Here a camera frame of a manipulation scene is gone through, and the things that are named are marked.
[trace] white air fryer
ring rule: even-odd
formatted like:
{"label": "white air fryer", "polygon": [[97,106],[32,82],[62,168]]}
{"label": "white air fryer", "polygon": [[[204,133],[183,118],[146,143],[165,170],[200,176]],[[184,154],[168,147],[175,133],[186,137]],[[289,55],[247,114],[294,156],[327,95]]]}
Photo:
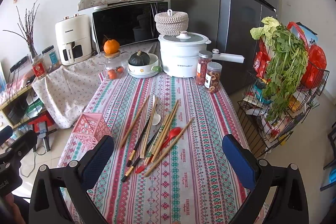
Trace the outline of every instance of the white air fryer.
{"label": "white air fryer", "polygon": [[57,46],[63,65],[71,65],[91,57],[91,26],[88,15],[64,17],[55,25]]}

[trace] glass jar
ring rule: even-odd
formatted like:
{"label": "glass jar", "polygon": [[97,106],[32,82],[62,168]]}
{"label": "glass jar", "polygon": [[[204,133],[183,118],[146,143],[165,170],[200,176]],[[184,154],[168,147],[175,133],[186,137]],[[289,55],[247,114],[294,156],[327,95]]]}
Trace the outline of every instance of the glass jar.
{"label": "glass jar", "polygon": [[38,80],[42,79],[47,75],[47,70],[41,54],[35,56],[31,60],[31,66],[33,67],[34,73]]}
{"label": "glass jar", "polygon": [[128,52],[117,51],[113,54],[105,54],[105,79],[114,80],[124,77],[127,74],[128,58]]}
{"label": "glass jar", "polygon": [[216,62],[209,62],[205,74],[204,86],[210,93],[215,93],[219,89],[219,79],[221,77],[222,65]]}
{"label": "glass jar", "polygon": [[196,84],[204,85],[205,73],[207,71],[207,65],[211,62],[212,52],[209,51],[199,51],[198,52],[198,63],[196,71]]}
{"label": "glass jar", "polygon": [[50,47],[45,48],[42,51],[42,54],[44,58],[44,63],[48,69],[48,73],[54,70],[57,70],[61,66],[60,60],[58,58],[58,54],[54,48],[54,45],[51,45]]}

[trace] spoon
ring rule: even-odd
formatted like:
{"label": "spoon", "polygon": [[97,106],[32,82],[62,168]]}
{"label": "spoon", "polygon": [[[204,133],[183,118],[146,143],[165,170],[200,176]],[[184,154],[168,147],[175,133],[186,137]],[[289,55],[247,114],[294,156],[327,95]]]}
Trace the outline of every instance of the spoon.
{"label": "spoon", "polygon": [[174,138],[174,137],[176,137],[178,134],[180,134],[181,130],[182,130],[182,128],[180,128],[180,127],[175,127],[175,128],[173,128],[171,131],[169,131],[169,137],[168,137],[168,140],[165,141],[165,142],[163,143],[163,145],[161,146],[161,149],[164,148],[164,147],[170,142],[170,140],[171,140],[172,138]]}
{"label": "spoon", "polygon": [[[153,105],[154,105],[154,102],[155,102],[155,95],[153,95]],[[154,116],[153,116],[153,121],[152,121],[152,125],[157,125],[161,120],[161,116],[156,112],[156,109],[155,109],[155,112],[154,112]]]}

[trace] red box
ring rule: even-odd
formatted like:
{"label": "red box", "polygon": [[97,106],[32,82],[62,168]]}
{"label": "red box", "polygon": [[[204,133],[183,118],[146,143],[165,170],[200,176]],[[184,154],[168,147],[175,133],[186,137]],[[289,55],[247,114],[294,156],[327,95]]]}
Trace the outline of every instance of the red box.
{"label": "red box", "polygon": [[72,134],[77,135],[83,145],[89,150],[93,149],[104,135],[111,135],[102,113],[83,112]]}

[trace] blue label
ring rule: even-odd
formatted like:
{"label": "blue label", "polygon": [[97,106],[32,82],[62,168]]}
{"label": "blue label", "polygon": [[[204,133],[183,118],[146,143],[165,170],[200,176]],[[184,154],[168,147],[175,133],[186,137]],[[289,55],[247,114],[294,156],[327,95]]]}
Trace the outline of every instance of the blue label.
{"label": "blue label", "polygon": [[56,52],[51,52],[49,56],[53,65],[58,63]]}

